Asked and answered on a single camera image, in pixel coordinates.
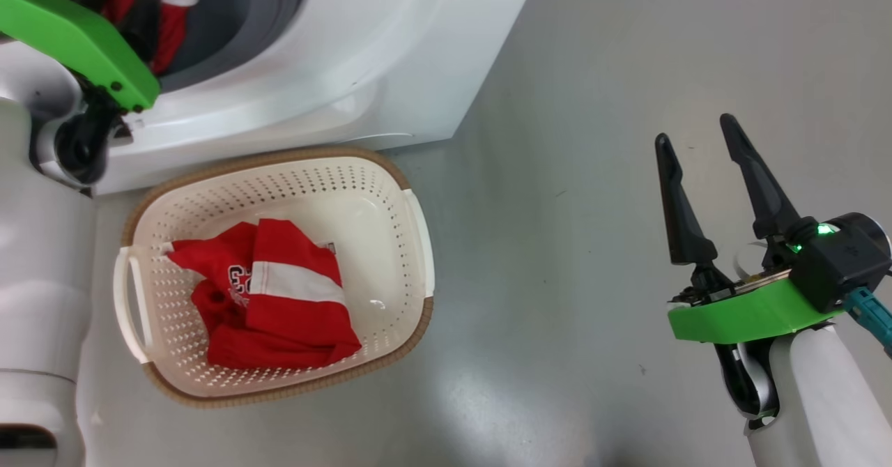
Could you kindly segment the red jersey with white band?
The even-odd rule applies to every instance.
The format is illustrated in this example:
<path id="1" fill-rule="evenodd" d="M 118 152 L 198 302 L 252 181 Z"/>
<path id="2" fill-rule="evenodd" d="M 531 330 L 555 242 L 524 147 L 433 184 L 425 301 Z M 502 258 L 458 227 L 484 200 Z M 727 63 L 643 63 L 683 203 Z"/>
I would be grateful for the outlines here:
<path id="1" fill-rule="evenodd" d="M 208 334 L 210 365 L 305 371 L 361 349 L 337 255 L 290 220 L 177 240 L 167 257 L 201 277 L 191 300 Z"/>

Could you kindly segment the white front-load washing machine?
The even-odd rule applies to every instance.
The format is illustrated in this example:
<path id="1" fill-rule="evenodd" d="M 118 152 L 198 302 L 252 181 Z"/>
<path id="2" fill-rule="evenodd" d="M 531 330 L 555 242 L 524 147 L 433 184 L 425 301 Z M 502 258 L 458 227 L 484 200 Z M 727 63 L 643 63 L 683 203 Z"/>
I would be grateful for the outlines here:
<path id="1" fill-rule="evenodd" d="M 92 194 L 291 148 L 449 139 L 526 1 L 302 0 L 248 63 L 128 114 Z"/>

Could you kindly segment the grey rubber door gasket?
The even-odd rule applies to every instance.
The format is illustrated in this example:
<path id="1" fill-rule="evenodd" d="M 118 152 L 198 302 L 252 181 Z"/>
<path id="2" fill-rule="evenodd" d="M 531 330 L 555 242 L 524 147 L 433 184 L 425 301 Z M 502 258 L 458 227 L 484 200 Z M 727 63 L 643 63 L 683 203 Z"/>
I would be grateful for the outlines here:
<path id="1" fill-rule="evenodd" d="M 248 63 L 274 44 L 302 0 L 199 0 L 187 12 L 185 38 L 160 75 L 172 93 Z"/>

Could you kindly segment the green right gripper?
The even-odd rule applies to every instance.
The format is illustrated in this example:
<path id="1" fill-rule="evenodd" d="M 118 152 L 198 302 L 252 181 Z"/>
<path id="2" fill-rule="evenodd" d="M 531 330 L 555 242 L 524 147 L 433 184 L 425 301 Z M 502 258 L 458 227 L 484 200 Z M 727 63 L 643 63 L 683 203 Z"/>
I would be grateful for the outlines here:
<path id="1" fill-rule="evenodd" d="M 732 114 L 720 116 L 732 161 L 740 168 L 754 213 L 755 237 L 813 240 L 813 218 L 799 215 L 790 198 Z M 790 265 L 733 282 L 712 264 L 716 246 L 705 238 L 682 185 L 683 169 L 665 133 L 656 136 L 657 175 L 671 263 L 695 264 L 691 285 L 667 302 L 675 339 L 740 344 L 794 334 L 841 315 L 815 310 L 790 279 Z"/>

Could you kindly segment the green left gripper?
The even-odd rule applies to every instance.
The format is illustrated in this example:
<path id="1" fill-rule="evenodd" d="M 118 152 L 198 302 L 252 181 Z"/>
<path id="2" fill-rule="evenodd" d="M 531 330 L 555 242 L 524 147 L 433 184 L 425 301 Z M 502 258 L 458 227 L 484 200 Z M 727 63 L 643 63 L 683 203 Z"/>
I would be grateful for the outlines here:
<path id="1" fill-rule="evenodd" d="M 120 32 L 102 14 L 109 0 L 0 0 L 0 33 L 103 86 L 118 107 L 149 110 L 160 83 L 147 64 L 158 51 L 162 0 L 134 0 Z"/>

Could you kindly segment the cream perforated laundry basket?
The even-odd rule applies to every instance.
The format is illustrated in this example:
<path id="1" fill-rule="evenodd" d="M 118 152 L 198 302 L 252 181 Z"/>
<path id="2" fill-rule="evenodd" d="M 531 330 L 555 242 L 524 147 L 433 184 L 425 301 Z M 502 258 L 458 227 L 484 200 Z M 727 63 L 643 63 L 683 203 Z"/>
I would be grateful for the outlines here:
<path id="1" fill-rule="evenodd" d="M 199 276 L 169 260 L 168 244 L 261 218 L 292 220 L 334 248 L 356 355 L 305 371 L 208 362 L 208 334 L 190 301 Z M 121 242 L 112 290 L 122 337 L 150 381 L 183 406 L 248 406 L 359 378 L 408 355 L 433 314 L 436 267 L 423 210 L 401 171 L 368 150 L 284 151 L 182 175 L 144 197 Z"/>

